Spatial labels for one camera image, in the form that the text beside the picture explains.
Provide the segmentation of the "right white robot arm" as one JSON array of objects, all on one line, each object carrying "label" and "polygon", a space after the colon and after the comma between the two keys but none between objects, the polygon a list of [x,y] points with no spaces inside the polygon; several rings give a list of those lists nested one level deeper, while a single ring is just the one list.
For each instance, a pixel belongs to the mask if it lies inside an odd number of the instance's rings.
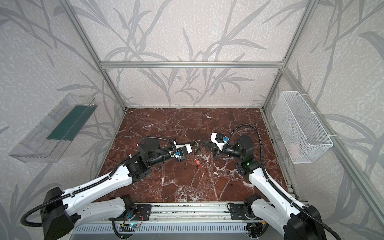
[{"label": "right white robot arm", "polygon": [[260,218],[278,231],[286,240],[325,240],[325,229],[318,223],[320,213],[313,206],[306,207],[288,194],[265,170],[254,156],[251,137],[242,135],[234,144],[220,133],[212,133],[211,139],[202,141],[216,156],[219,154],[237,158],[236,169],[240,175],[259,189],[266,197],[258,195],[244,201],[245,213],[250,219]]}]

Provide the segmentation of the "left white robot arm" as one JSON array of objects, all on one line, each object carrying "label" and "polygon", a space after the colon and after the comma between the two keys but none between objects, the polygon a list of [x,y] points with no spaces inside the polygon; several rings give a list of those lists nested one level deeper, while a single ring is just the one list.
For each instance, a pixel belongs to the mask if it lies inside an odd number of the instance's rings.
[{"label": "left white robot arm", "polygon": [[81,207],[119,188],[128,186],[146,177],[151,167],[176,158],[184,160],[192,152],[193,143],[177,145],[174,149],[161,148],[157,139],[151,138],[139,145],[139,151],[123,161],[115,170],[83,187],[62,191],[59,187],[46,193],[41,209],[43,233],[46,240],[57,240],[69,233],[75,222],[81,219],[77,213]]}]

